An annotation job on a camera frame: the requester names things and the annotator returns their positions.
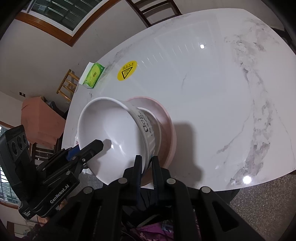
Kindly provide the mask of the white pink Rabbit bowl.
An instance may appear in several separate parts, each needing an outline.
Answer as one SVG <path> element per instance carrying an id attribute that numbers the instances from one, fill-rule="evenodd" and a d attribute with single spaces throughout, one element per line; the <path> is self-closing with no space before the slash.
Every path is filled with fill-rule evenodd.
<path id="1" fill-rule="evenodd" d="M 77 138 L 82 149 L 94 140 L 103 142 L 103 150 L 88 161 L 90 171 L 104 184 L 123 176 L 137 155 L 142 157 L 141 173 L 149 168 L 152 156 L 161 147 L 162 131 L 155 115 L 127 101 L 99 97 L 83 108 L 78 121 Z"/>

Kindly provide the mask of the dark chair at left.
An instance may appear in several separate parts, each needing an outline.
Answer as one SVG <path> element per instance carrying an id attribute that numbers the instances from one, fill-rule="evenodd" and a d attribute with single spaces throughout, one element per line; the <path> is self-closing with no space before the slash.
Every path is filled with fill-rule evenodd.
<path id="1" fill-rule="evenodd" d="M 59 152 L 62 147 L 62 139 L 63 135 L 61 135 L 61 137 L 57 139 L 53 149 L 43 147 L 37 143 L 30 144 L 29 153 L 31 154 L 32 160 L 34 161 L 35 165 L 39 166 L 41 163 L 47 161 L 50 157 Z"/>

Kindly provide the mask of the light bamboo chair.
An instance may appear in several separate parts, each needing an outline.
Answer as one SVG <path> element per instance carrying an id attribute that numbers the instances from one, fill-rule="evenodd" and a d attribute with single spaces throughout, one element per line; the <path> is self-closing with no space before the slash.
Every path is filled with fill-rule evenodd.
<path id="1" fill-rule="evenodd" d="M 56 93 L 63 96 L 67 102 L 71 102 L 74 96 L 74 92 L 77 88 L 80 78 L 75 75 L 75 73 L 69 69 L 62 79 Z"/>

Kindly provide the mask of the green tissue box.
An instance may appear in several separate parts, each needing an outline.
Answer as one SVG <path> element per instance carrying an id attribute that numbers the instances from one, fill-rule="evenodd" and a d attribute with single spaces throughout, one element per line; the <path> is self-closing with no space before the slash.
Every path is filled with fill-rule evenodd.
<path id="1" fill-rule="evenodd" d="M 78 83 L 88 89 L 93 89 L 104 70 L 105 67 L 101 64 L 89 62 Z"/>

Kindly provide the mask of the yellow warning sticker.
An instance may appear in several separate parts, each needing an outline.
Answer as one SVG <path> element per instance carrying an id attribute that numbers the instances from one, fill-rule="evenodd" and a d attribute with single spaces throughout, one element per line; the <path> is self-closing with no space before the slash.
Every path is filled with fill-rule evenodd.
<path id="1" fill-rule="evenodd" d="M 121 67 L 118 72 L 117 79 L 119 81 L 126 80 L 127 78 L 131 77 L 135 70 L 137 69 L 137 61 L 129 61 L 125 65 Z"/>

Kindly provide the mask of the wood framed window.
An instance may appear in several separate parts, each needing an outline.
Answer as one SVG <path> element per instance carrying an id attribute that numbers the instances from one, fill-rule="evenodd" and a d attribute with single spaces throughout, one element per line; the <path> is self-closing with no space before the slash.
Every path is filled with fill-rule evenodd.
<path id="1" fill-rule="evenodd" d="M 72 47 L 118 1 L 29 1 L 16 15 L 22 21 Z"/>

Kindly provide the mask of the dark wooden chair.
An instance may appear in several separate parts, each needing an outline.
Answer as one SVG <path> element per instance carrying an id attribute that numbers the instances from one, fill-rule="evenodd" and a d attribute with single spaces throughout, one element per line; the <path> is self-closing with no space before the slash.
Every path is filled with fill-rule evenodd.
<path id="1" fill-rule="evenodd" d="M 178 6 L 174 1 L 160 1 L 155 4 L 156 1 L 137 1 L 134 3 L 133 1 L 126 0 L 126 2 L 130 5 L 130 7 L 136 12 L 138 17 L 142 20 L 144 25 L 149 28 L 153 25 L 156 25 L 162 21 L 174 18 L 176 16 L 182 15 Z M 155 23 L 151 23 L 147 18 L 151 15 L 154 15 L 158 12 L 161 12 L 165 9 L 171 9 L 173 11 L 172 16 L 168 16 L 166 18 L 162 18 L 161 20 L 156 21 Z"/>

